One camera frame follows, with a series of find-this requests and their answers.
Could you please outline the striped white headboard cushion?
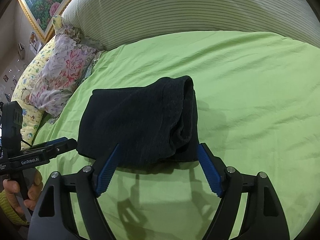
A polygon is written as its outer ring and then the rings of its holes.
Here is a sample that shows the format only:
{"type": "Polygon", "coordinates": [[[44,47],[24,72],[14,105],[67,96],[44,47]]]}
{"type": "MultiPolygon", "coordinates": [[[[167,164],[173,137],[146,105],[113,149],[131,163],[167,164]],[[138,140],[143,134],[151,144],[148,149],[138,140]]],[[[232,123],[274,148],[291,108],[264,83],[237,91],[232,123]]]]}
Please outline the striped white headboard cushion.
{"type": "Polygon", "coordinates": [[[307,0],[72,0],[65,24],[106,49],[183,31],[266,31],[319,46],[307,0]]]}

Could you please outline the floral pink pillow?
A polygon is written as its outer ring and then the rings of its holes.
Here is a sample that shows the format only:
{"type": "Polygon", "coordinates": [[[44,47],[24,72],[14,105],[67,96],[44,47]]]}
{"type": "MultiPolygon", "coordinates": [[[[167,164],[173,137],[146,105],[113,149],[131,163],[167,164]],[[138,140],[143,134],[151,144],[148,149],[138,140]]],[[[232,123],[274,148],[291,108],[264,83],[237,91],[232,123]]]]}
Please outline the floral pink pillow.
{"type": "Polygon", "coordinates": [[[103,49],[99,41],[84,36],[76,27],[64,25],[58,29],[53,53],[29,95],[30,104],[57,118],[103,49]]]}

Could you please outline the yellow patterned pillow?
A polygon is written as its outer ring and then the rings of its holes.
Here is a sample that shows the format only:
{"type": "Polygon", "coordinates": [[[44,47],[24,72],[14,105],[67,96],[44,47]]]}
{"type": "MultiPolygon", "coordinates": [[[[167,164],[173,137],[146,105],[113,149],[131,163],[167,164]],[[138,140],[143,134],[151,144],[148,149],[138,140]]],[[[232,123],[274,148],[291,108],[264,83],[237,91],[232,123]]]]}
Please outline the yellow patterned pillow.
{"type": "Polygon", "coordinates": [[[18,102],[22,108],[22,150],[28,149],[33,144],[36,132],[44,115],[44,111],[41,111],[30,104],[29,96],[37,81],[38,75],[41,73],[41,70],[53,54],[54,47],[55,38],[52,38],[26,67],[18,80],[11,98],[12,101],[18,102]]]}

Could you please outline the black fleece pants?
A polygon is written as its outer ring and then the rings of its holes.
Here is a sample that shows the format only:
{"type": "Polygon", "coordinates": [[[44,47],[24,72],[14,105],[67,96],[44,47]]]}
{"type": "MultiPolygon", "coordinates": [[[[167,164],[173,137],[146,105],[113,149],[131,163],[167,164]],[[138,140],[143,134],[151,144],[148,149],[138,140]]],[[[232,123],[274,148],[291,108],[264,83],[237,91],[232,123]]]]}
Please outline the black fleece pants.
{"type": "Polygon", "coordinates": [[[121,166],[197,161],[197,104],[189,76],[145,87],[95,89],[82,115],[77,152],[98,159],[119,146],[121,166]]]}

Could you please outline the green bed sheet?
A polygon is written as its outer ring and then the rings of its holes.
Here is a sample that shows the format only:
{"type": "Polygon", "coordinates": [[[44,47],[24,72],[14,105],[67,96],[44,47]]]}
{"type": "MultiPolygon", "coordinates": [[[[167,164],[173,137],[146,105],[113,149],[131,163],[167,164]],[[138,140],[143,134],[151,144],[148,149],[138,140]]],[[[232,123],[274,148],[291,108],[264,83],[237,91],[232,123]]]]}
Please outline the green bed sheet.
{"type": "MultiPolygon", "coordinates": [[[[290,237],[319,205],[319,49],[274,33],[163,35],[104,53],[35,143],[77,138],[94,89],[147,86],[188,75],[199,140],[242,173],[265,172],[290,237]]],[[[99,204],[117,239],[201,239],[219,204],[198,163],[117,170],[99,204]]]]}

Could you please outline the yellow sweater sleeve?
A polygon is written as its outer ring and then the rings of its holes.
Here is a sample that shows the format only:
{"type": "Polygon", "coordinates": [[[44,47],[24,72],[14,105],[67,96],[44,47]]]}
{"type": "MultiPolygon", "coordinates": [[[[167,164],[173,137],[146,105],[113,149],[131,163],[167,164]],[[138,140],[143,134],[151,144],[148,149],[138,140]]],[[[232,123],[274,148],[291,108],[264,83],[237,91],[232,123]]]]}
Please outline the yellow sweater sleeve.
{"type": "Polygon", "coordinates": [[[10,205],[9,201],[7,200],[7,197],[5,195],[5,191],[1,192],[0,196],[0,206],[1,210],[4,212],[4,215],[8,220],[12,222],[14,225],[20,225],[20,226],[28,226],[29,223],[25,218],[20,217],[15,210],[10,205]]]}

